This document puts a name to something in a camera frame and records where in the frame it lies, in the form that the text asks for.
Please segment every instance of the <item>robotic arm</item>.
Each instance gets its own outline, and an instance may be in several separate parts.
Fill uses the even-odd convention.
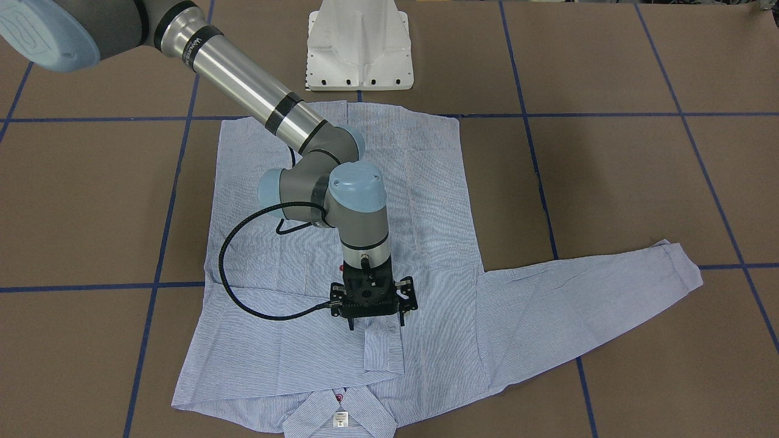
[[[91,67],[140,45],[181,58],[303,156],[292,169],[264,174],[258,196],[278,217],[338,228],[344,284],[331,284],[330,302],[320,308],[347,318],[352,330],[354,318],[399,313],[402,324],[403,314],[417,308],[412,279],[393,279],[382,174],[359,161],[362,136],[316,114],[208,24],[195,3],[0,0],[0,34],[29,60],[58,72]]]

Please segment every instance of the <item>shirt label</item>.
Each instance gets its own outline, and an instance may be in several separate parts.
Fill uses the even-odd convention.
[[[333,415],[333,427],[349,427],[349,412],[336,412],[336,414]]]

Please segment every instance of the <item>black band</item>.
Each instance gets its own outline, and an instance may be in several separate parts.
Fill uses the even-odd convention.
[[[197,56],[197,52],[206,45],[208,40],[217,35],[224,34],[216,27],[208,25],[201,27],[192,35],[192,38],[189,38],[189,41],[187,41],[187,44],[184,46],[184,51],[182,52],[182,61],[187,67],[192,69],[192,71],[195,71],[195,57]]]
[[[330,152],[328,152],[328,151],[326,151],[324,149],[311,149],[308,153],[310,154],[311,152],[321,152],[321,153],[327,155],[328,157],[333,158],[333,161],[335,161],[336,164],[338,164],[339,166],[341,165],[341,162],[338,159],[338,157],[336,157],[335,155],[331,154]]]
[[[343,245],[343,246],[346,246],[346,247],[347,247],[347,248],[349,248],[349,249],[354,249],[355,251],[368,251],[369,249],[374,249],[375,247],[377,247],[377,246],[379,246],[379,245],[383,244],[384,242],[386,242],[386,241],[387,241],[387,238],[389,238],[389,236],[390,236],[390,234],[389,234],[389,233],[387,233],[387,235],[386,235],[386,236],[384,236],[384,238],[383,238],[383,239],[381,239],[381,240],[379,241],[379,243],[374,243],[373,245],[368,245],[368,246],[354,246],[354,245],[349,245],[348,243],[344,242],[343,240],[341,241],[341,245]]]
[[[284,121],[284,118],[287,117],[298,102],[302,101],[303,99],[301,99],[300,96],[292,92],[284,96],[284,99],[281,99],[281,102],[279,102],[273,109],[273,112],[270,113],[268,121],[265,122],[265,129],[269,130],[271,134],[276,135],[276,131],[279,130],[279,126],[281,126],[281,122]]]
[[[300,149],[298,149],[298,154],[300,154],[300,155],[302,155],[302,154],[303,154],[303,151],[305,150],[305,147],[306,147],[306,146],[308,146],[308,142],[310,142],[310,141],[311,141],[311,139],[312,139],[312,138],[314,138],[314,136],[316,135],[316,133],[317,133],[317,132],[319,132],[319,130],[320,130],[320,129],[321,129],[321,128],[322,128],[322,127],[323,127],[323,126],[326,124],[326,123],[327,123],[327,120],[322,120],[321,122],[319,122],[319,124],[316,126],[316,128],[314,128],[314,130],[313,130],[313,131],[311,131],[311,133],[308,135],[308,137],[306,137],[306,138],[305,138],[305,141],[303,142],[303,144],[302,144],[302,145],[300,145]]]
[[[135,0],[135,4],[136,9],[138,9],[138,17],[141,19],[141,39],[138,41],[138,45],[141,46],[149,37],[149,13],[146,12],[143,0]]]
[[[178,14],[184,12],[185,9],[196,7],[197,5],[194,2],[190,2],[189,0],[186,2],[179,2],[162,16],[160,23],[157,24],[157,28],[154,31],[154,47],[156,47],[158,51],[162,51],[162,37],[165,35],[165,30],[167,27],[173,23],[173,19],[176,18]]]

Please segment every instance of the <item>white bracket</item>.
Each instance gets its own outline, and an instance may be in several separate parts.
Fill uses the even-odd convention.
[[[323,0],[308,17],[306,89],[408,90],[408,15],[394,0]]]

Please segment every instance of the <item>white mounting plate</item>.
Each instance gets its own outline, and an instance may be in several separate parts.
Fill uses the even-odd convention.
[[[398,11],[400,21],[408,37],[408,15]],[[308,35],[316,23],[319,11],[308,16]],[[362,35],[361,29],[352,29],[357,35]],[[358,50],[363,50],[364,41],[359,41]],[[349,62],[339,56],[333,45],[324,48],[312,47],[309,39],[308,59],[306,66],[306,90],[312,91],[356,91],[356,90],[408,90],[414,85],[414,69],[411,63],[411,44],[401,48],[379,49],[380,54],[372,62],[360,65]]]

